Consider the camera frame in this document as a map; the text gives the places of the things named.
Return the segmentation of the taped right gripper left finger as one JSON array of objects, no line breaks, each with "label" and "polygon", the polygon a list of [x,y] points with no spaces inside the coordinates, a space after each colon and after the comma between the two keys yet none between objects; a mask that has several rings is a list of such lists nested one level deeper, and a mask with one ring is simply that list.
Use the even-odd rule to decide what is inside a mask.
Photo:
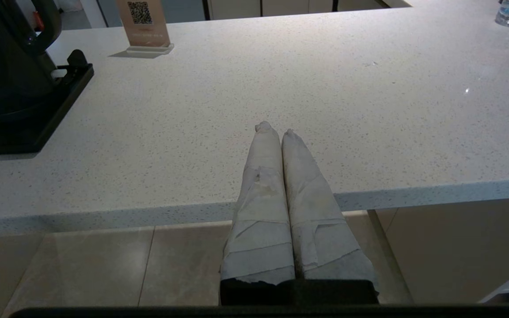
[{"label": "taped right gripper left finger", "polygon": [[281,143],[262,121],[255,127],[224,245],[220,304],[279,304],[280,291],[295,278]]}]

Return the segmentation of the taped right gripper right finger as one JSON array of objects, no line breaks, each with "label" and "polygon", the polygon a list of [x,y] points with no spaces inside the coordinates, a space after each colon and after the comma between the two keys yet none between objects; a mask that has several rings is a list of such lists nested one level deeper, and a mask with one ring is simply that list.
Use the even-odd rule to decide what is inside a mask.
[{"label": "taped right gripper right finger", "polygon": [[348,226],[327,180],[303,139],[282,138],[285,195],[299,305],[377,305],[375,269]]}]

